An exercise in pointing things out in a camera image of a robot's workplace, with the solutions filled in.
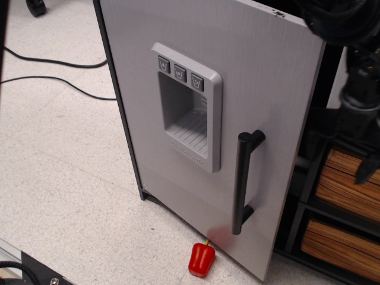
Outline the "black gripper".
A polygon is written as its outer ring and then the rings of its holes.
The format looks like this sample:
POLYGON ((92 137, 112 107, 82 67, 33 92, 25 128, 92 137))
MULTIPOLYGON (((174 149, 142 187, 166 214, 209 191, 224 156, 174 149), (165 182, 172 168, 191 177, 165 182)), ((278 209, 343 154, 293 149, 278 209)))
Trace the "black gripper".
POLYGON ((312 107, 309 134, 366 156, 356 172, 356 184, 364 184, 379 169, 379 106, 359 108, 343 103, 338 109, 312 107))

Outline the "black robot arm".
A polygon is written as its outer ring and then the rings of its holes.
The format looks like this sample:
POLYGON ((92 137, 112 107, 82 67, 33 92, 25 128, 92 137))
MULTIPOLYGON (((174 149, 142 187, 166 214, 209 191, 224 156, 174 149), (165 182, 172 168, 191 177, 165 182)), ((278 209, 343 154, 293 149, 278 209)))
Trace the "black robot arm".
POLYGON ((311 131, 362 155, 356 183, 379 169, 379 1, 297 1, 308 28, 347 49, 338 109, 312 108, 311 131))

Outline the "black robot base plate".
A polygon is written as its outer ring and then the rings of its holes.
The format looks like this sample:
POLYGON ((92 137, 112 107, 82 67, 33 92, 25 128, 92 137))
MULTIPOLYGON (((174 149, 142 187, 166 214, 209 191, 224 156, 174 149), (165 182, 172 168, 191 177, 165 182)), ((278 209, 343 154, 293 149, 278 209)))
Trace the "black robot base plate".
POLYGON ((1 253, 1 284, 74 284, 71 280, 21 251, 1 253))

